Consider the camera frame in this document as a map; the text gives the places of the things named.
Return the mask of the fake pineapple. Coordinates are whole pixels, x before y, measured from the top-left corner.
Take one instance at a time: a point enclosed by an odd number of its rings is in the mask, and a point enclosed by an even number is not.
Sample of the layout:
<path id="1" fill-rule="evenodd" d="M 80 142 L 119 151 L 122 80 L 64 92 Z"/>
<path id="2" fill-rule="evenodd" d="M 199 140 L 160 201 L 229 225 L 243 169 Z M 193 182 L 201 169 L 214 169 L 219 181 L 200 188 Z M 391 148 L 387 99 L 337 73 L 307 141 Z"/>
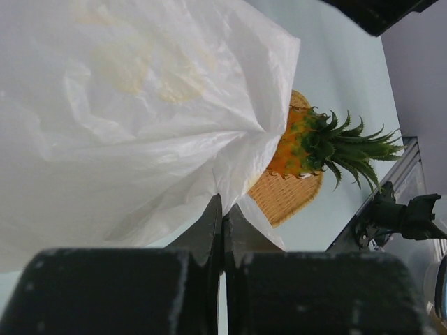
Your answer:
<path id="1" fill-rule="evenodd" d="M 325 171 L 334 174 L 336 184 L 342 172 L 361 186 L 364 178 L 370 191 L 381 190 L 373 161 L 398 161 L 406 149 L 393 132 L 383 129 L 363 135 L 364 122 L 350 127 L 348 114 L 342 124 L 337 115 L 318 113 L 315 107 L 289 107 L 286 130 L 266 170 L 283 179 L 305 178 Z"/>

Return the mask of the white plastic bag lemon print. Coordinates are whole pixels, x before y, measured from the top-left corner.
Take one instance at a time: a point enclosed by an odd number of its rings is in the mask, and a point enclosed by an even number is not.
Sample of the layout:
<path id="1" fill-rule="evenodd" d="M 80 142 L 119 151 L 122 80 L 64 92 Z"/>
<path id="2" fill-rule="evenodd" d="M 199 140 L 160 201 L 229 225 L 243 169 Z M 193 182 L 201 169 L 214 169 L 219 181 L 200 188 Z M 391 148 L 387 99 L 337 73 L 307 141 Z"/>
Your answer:
<path id="1" fill-rule="evenodd" d="M 285 131 L 299 52 L 245 1 L 2 1 L 1 270 L 229 210 Z"/>

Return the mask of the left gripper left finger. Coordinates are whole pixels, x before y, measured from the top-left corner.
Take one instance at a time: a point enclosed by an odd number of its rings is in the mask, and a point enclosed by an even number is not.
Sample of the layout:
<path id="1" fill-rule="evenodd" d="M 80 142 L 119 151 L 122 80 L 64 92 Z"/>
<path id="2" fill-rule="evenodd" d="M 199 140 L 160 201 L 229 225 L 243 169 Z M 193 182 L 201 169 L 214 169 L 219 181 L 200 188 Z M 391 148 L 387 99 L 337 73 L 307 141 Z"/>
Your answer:
<path id="1" fill-rule="evenodd" d="M 54 248 L 24 268 L 2 334 L 216 334 L 221 198 L 163 248 Z"/>

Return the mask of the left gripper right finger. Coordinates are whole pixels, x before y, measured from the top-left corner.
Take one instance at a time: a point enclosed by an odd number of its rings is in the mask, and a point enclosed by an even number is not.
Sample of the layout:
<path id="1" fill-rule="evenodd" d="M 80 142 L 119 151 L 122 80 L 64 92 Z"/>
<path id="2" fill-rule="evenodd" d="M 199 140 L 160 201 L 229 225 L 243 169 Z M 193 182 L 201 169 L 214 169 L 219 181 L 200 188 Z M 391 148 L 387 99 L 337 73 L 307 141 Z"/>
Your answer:
<path id="1" fill-rule="evenodd" d="M 230 334 L 433 334 L 406 266 L 380 252 L 286 252 L 223 219 Z"/>

